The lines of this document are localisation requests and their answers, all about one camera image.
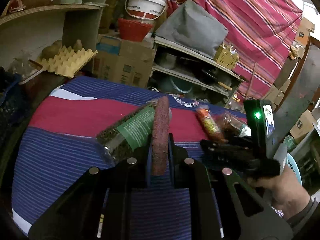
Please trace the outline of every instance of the red object on shelf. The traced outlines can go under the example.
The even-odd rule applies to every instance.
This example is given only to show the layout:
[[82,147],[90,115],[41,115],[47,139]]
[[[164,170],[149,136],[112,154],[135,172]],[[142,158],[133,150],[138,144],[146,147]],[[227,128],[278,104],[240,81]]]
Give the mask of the red object on shelf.
[[141,42],[153,25],[119,18],[118,27],[121,39]]

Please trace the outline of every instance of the human hand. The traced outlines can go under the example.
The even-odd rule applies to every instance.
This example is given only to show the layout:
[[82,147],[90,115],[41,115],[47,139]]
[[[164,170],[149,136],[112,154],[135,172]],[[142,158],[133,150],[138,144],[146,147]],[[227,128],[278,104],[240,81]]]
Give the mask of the human hand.
[[282,210],[285,219],[298,214],[310,201],[308,192],[298,182],[296,175],[288,165],[284,166],[280,176],[258,180],[249,178],[248,183],[253,187],[270,189],[273,197],[272,206]]

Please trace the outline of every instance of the jar of dried herbs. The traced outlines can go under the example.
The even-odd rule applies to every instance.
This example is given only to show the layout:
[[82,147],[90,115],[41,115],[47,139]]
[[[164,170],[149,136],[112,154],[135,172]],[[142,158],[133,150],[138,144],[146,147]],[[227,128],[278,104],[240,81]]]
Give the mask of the jar of dried herbs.
[[143,146],[152,132],[156,102],[148,102],[97,135],[103,158],[116,165]]

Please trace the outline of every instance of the curtain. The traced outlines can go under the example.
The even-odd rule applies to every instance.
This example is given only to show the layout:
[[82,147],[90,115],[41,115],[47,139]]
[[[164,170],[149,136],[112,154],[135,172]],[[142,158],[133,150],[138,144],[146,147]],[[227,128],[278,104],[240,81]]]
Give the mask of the curtain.
[[[171,14],[186,0],[167,0]],[[261,98],[277,78],[300,25],[302,11],[291,0],[193,0],[221,22],[229,32],[225,42],[231,42],[239,54],[233,69],[251,80],[248,96]],[[247,92],[243,82],[240,94]]]

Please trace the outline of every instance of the light blue basket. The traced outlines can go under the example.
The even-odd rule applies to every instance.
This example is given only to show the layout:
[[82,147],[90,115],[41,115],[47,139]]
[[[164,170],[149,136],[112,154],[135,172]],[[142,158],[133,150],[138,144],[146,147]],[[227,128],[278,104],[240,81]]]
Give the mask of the light blue basket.
[[287,154],[287,164],[293,170],[293,172],[296,175],[299,183],[302,185],[301,175],[300,175],[300,171],[299,171],[298,165],[296,164],[294,158],[290,154]]

